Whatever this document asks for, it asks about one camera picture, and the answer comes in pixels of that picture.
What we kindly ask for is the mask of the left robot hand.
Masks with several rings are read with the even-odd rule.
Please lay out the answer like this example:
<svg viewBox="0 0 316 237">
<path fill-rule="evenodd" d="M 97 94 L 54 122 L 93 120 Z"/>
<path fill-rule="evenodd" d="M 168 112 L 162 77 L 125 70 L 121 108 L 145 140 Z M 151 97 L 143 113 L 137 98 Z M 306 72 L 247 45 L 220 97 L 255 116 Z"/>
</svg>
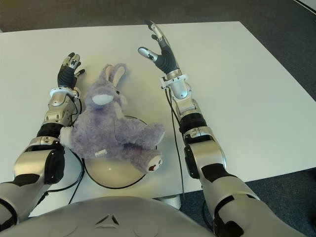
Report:
<svg viewBox="0 0 316 237">
<path fill-rule="evenodd" d="M 63 61 L 57 75 L 57 83 L 59 87 L 67 87 L 74 89 L 77 79 L 85 73 L 85 69 L 76 72 L 81 65 L 80 56 L 74 52 L 70 53 Z"/>
</svg>

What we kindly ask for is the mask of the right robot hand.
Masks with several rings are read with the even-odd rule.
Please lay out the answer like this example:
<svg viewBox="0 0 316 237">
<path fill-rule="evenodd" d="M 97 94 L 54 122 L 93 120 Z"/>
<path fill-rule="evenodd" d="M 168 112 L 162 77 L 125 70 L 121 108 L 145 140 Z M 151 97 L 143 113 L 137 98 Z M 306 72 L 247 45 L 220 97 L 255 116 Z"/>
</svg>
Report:
<svg viewBox="0 0 316 237">
<path fill-rule="evenodd" d="M 166 75 L 179 70 L 180 67 L 162 30 L 151 20 L 144 20 L 144 23 L 154 33 L 152 39 L 158 43 L 161 54 L 156 54 L 143 46 L 138 48 L 139 54 L 152 61 Z"/>
</svg>

